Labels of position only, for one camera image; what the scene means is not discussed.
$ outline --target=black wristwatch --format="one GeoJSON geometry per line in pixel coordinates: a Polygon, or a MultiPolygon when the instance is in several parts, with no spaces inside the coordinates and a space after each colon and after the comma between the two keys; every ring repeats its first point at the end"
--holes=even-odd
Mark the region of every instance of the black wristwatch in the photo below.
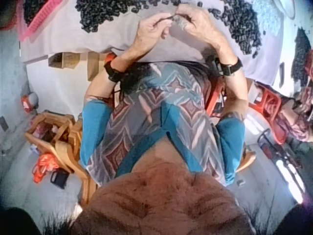
{"type": "Polygon", "coordinates": [[[221,75],[231,76],[233,73],[237,72],[242,66],[241,60],[238,58],[238,61],[235,65],[224,65],[220,63],[219,58],[215,59],[215,63],[221,75]]]}
{"type": "Polygon", "coordinates": [[[104,65],[104,68],[106,69],[106,71],[107,71],[107,73],[109,75],[109,80],[110,81],[117,83],[117,82],[119,82],[123,78],[124,73],[113,69],[111,67],[111,61],[107,62],[104,65]]]}

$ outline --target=pink tray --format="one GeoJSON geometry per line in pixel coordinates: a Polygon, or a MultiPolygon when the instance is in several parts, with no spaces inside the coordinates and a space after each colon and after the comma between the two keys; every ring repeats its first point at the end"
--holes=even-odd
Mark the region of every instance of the pink tray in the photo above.
{"type": "Polygon", "coordinates": [[[17,4],[17,28],[20,41],[32,35],[45,19],[53,12],[53,10],[62,2],[62,0],[49,0],[37,13],[29,27],[24,20],[23,0],[19,0],[17,4]]]}

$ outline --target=blue sleeve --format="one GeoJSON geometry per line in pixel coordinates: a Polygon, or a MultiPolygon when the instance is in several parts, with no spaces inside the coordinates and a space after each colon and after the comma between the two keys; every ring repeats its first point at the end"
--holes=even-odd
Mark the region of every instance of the blue sleeve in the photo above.
{"type": "Polygon", "coordinates": [[[226,183],[230,185],[234,182],[243,153],[245,124],[235,117],[228,117],[221,120],[216,128],[220,134],[225,179],[226,183]]]}
{"type": "Polygon", "coordinates": [[[112,109],[103,101],[92,100],[83,108],[83,138],[80,160],[84,168],[103,139],[112,109]]]}

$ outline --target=pile of black beads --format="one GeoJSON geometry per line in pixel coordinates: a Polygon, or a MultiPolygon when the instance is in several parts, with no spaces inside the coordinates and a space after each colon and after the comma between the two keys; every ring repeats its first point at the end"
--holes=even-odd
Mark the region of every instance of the pile of black beads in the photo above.
{"type": "Polygon", "coordinates": [[[252,48],[256,48],[252,56],[254,59],[262,46],[257,13],[252,9],[252,4],[245,0],[223,1],[228,4],[224,6],[224,12],[214,8],[208,11],[228,26],[231,38],[238,43],[244,55],[252,54],[252,48]]]}
{"type": "Polygon", "coordinates": [[[174,6],[180,0],[77,0],[75,8],[80,12],[82,29],[87,33],[97,32],[99,24],[104,21],[113,21],[114,16],[128,12],[129,7],[134,13],[141,9],[149,9],[149,5],[157,6],[158,3],[174,6]]]}
{"type": "Polygon", "coordinates": [[[48,0],[24,0],[24,20],[27,26],[33,21],[37,13],[48,0]]]}
{"type": "Polygon", "coordinates": [[[291,68],[291,76],[295,82],[300,80],[301,86],[305,87],[308,82],[308,75],[305,71],[305,65],[307,55],[311,50],[311,44],[304,29],[298,28],[295,43],[295,55],[291,68]]]}

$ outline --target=hand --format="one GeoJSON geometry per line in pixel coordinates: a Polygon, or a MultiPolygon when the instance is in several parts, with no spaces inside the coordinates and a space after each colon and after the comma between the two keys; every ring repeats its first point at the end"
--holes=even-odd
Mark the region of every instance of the hand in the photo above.
{"type": "Polygon", "coordinates": [[[157,44],[161,37],[165,39],[169,35],[169,28],[173,22],[166,19],[170,16],[172,16],[170,13],[159,13],[141,20],[130,51],[134,52],[138,57],[143,56],[157,44]]]}
{"type": "Polygon", "coordinates": [[[190,4],[180,4],[176,14],[190,18],[191,22],[186,22],[184,30],[199,40],[210,43],[214,47],[218,47],[221,42],[225,41],[224,35],[217,30],[207,10],[190,4]]]}

